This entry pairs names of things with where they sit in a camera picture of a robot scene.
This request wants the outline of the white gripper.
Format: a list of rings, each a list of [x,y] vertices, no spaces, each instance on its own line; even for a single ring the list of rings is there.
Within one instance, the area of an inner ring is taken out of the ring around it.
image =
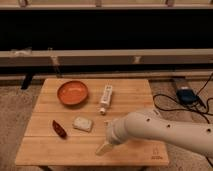
[[[98,156],[113,149],[113,145],[119,145],[126,141],[124,124],[121,121],[113,120],[108,123],[106,128],[106,140],[96,150]]]

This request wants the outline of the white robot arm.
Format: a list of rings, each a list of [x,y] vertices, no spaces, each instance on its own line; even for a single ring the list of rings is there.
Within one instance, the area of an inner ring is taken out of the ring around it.
[[[104,155],[130,139],[164,141],[213,158],[213,124],[166,120],[156,108],[143,108],[110,121],[96,154]]]

